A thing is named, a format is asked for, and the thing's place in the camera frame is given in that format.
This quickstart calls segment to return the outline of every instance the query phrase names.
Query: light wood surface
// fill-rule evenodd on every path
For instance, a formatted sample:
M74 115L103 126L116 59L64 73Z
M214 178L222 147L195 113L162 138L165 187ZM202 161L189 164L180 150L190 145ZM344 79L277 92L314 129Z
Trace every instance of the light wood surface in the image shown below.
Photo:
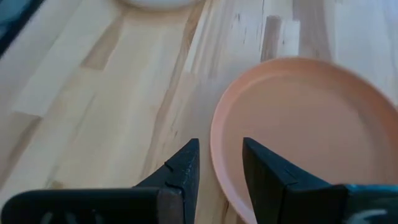
M33 40L42 44L25 46ZM0 130L15 130L3 131L0 204L29 189L130 187L199 138L197 223L241 223L211 165L213 112L243 71L296 55L354 70L397 104L398 3L207 0L147 12L47 0L0 59ZM16 74L18 88L3 87Z

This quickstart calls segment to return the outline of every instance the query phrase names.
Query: white bowl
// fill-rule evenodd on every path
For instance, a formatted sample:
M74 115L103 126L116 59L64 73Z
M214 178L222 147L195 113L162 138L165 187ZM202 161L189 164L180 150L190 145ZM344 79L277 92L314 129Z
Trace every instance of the white bowl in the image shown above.
M123 0L137 7L154 10L176 9L201 0Z

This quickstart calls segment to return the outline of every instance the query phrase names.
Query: round dish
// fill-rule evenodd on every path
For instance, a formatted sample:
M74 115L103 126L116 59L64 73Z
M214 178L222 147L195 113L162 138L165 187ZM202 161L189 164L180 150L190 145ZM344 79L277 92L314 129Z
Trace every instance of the round dish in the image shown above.
M398 114L374 87L304 58L262 63L224 92L211 124L213 166L231 205L256 223L244 179L243 137L332 183L398 183Z

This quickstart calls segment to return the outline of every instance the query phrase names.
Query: plate rim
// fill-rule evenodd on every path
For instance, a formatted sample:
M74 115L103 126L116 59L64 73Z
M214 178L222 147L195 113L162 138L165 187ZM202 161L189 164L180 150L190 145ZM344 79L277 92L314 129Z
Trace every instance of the plate rim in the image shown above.
M392 109L395 112L397 112L392 101L389 98L387 98L386 96L384 96L381 93L381 91L378 88L376 88L372 83L369 83L367 80L365 80L361 76L357 75L357 73L352 72L351 70L348 70L347 68L344 68L340 65L337 65L337 64L331 63L331 62L326 62L326 61L312 59L312 58L303 58L303 57L275 58L272 60L268 60L266 62L261 62L261 63L257 64L256 66L254 66L254 67L250 68L249 70L240 74L240 76L238 78L233 80L228 85L227 89L225 89L221 98L217 102L217 106L215 108L215 112L213 114L213 118L211 121L211 127L210 127L210 154L211 154L211 163L212 163L213 169L215 171L218 184L220 185L226 199L232 205L232 207L235 209L236 213L243 219L243 221L246 223L250 223L250 224L257 223L256 217L254 215L254 211L252 209L248 208L242 200L240 200L238 202L235 200L232 200L233 197L236 197L236 198L241 198L241 197L239 197L239 194L237 194L236 191L233 189L232 182L228 179L228 176L225 175L226 174L225 166L216 165L216 163L218 163L218 164L220 162L223 163L223 161L222 161L222 157L218 156L216 153L217 151L221 152L221 150L215 149L219 145L222 145L222 141L220 140L220 138L216 138L215 136L217 136L217 134L220 133L220 132L217 132L217 130L222 129L222 127L223 127L222 124L224 124L224 122L222 122L222 121L226 119L226 116L222 116L225 114L223 114L221 112L224 110L224 108L222 106L225 104L224 103L225 98L230 95L230 92L232 92L235 88L237 88L237 86L242 85L240 83L242 81L244 81L245 79L248 79L251 76L251 74L255 73L257 70L262 70L263 67L266 65L269 65L272 63L281 63L281 62L284 62L284 63L292 63L292 62L313 63L313 64L318 64L318 65L323 65L323 66L327 66L330 68L334 68L335 70L339 70L339 71L341 71L341 73L345 73L345 75L349 76L350 79L355 80L356 83L371 90L372 94L374 96L377 96L380 100L382 100L383 101L382 103L384 105L386 105L387 107L390 107L390 108L386 108L386 109L388 109L388 110ZM246 86L247 86L247 84L241 86L240 89L238 88L238 90L244 91Z

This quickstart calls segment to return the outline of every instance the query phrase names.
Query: wood grain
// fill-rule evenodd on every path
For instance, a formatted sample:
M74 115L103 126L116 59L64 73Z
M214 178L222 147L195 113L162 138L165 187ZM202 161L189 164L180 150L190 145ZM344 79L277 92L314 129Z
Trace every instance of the wood grain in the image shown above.
M393 0L208 0L170 12L78 1L69 18L62 14L56 38L58 28L49 28L37 59L28 60L32 47L17 60L27 33L20 50L0 60L21 63L28 83L15 90L7 114L42 117L0 190L1 205L29 189L133 186L199 138L196 222L242 223L209 148L217 102L240 74L270 58L320 58L358 72L398 103ZM57 7L44 16L61 5L46 2Z

